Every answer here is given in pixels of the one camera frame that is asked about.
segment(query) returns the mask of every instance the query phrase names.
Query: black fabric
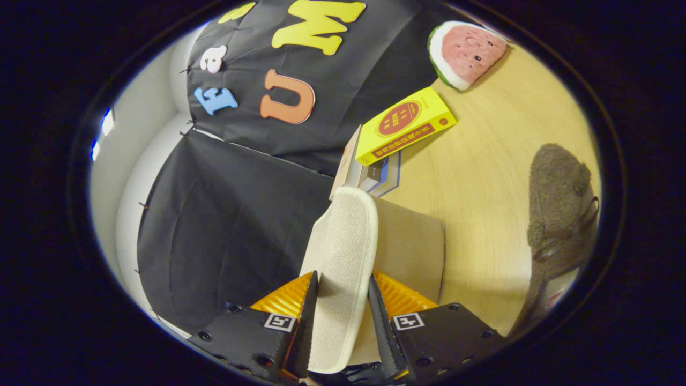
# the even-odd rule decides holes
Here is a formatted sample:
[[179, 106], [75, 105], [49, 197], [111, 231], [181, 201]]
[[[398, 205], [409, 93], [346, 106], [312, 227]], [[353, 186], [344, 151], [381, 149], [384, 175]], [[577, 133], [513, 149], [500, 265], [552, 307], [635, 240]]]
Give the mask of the black fabric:
[[[359, 124], [436, 80], [427, 55], [431, 31], [448, 16], [469, 21], [425, 9], [415, 0], [369, 1], [356, 21], [343, 23], [348, 28], [338, 34], [343, 42], [326, 56], [312, 47], [272, 47], [275, 31], [302, 21], [288, 13], [291, 3], [262, 0], [238, 20], [218, 24], [220, 15], [205, 27], [189, 59], [189, 106], [202, 130], [330, 176]], [[221, 45], [228, 47], [222, 68], [215, 74], [201, 70], [203, 53]], [[292, 91], [265, 90], [269, 69], [312, 86], [316, 101], [302, 124], [260, 116], [263, 95], [284, 104], [298, 102]], [[238, 107], [209, 115], [193, 94], [198, 87], [227, 88]]]
[[191, 333], [298, 277], [333, 180], [191, 131], [141, 220], [138, 263], [158, 315]]

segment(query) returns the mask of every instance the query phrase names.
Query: gray fuzzy slipper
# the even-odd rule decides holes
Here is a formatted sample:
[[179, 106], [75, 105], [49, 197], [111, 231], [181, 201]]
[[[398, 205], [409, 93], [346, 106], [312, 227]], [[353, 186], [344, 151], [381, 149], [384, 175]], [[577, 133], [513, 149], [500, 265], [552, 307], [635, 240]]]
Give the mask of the gray fuzzy slipper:
[[562, 146], [541, 146], [529, 176], [531, 281], [511, 334], [539, 320], [567, 291], [593, 250], [598, 209], [586, 165]]

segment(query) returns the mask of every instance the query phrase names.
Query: book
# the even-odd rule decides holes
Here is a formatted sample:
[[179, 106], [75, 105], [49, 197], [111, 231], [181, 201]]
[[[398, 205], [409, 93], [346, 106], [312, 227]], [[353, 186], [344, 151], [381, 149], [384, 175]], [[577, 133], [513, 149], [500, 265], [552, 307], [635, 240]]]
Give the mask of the book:
[[362, 125], [355, 160], [369, 166], [456, 123], [433, 88], [421, 89]]
[[368, 192], [370, 195], [381, 197], [400, 185], [400, 154], [401, 152], [395, 152], [384, 158], [386, 160], [386, 177], [383, 182]]
[[378, 162], [374, 162], [369, 166], [364, 166], [362, 168], [362, 175], [360, 177], [360, 182], [357, 184], [357, 187], [364, 190], [365, 192], [369, 192], [376, 185], [379, 185], [379, 183], [381, 183], [381, 168], [382, 167], [383, 167], [383, 160], [378, 161]]
[[359, 178], [362, 173], [362, 164], [357, 162], [354, 158], [355, 149], [357, 147], [357, 140], [359, 138], [359, 131], [362, 125], [357, 127], [357, 130], [353, 133], [353, 136], [348, 141], [348, 144], [343, 150], [343, 155], [341, 156], [341, 162], [338, 165], [338, 171], [333, 179], [333, 186], [331, 187], [331, 193], [329, 194], [329, 200], [333, 198], [333, 192], [340, 188], [341, 186], [355, 186], [359, 182]]

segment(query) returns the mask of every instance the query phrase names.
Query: watermelon toy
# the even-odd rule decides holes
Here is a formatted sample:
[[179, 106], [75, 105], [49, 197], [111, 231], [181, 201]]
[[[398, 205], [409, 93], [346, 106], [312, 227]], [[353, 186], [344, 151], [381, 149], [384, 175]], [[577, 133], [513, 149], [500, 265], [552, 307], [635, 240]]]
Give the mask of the watermelon toy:
[[507, 42], [474, 24], [447, 21], [429, 35], [429, 57], [447, 85], [467, 90], [505, 54]]

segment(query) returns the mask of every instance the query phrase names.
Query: letter w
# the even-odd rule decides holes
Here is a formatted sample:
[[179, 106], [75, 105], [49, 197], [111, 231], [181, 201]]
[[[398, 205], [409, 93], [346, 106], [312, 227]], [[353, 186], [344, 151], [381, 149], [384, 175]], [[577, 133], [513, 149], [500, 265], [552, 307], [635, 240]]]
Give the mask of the letter w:
[[288, 8], [288, 13], [305, 21], [281, 28], [272, 37], [272, 47], [284, 44], [305, 45], [321, 49], [324, 55], [334, 55], [343, 39], [338, 35], [329, 37], [315, 36], [345, 32], [348, 28], [330, 19], [333, 16], [345, 23], [357, 20], [366, 7], [365, 3], [340, 3], [338, 1], [296, 0]]

